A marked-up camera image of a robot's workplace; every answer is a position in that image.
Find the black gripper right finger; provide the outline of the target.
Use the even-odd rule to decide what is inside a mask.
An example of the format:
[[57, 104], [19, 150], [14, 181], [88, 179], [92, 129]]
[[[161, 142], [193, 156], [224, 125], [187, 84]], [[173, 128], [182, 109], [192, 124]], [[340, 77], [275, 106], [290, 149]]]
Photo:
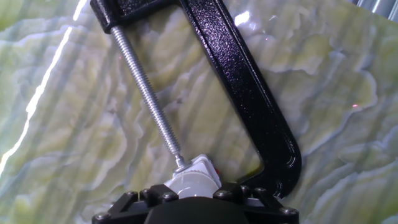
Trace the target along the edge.
[[237, 206], [248, 223], [299, 224], [299, 211], [283, 206], [262, 187], [227, 182], [213, 193], [213, 199]]

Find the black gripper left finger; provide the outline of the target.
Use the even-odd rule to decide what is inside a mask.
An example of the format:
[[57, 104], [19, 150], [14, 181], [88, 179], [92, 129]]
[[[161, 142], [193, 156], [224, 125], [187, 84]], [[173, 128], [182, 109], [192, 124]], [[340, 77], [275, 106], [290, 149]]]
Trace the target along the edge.
[[144, 223], [149, 212], [158, 205], [178, 200], [178, 194], [164, 184], [153, 185], [140, 192], [124, 193], [106, 212], [99, 212], [92, 224]]

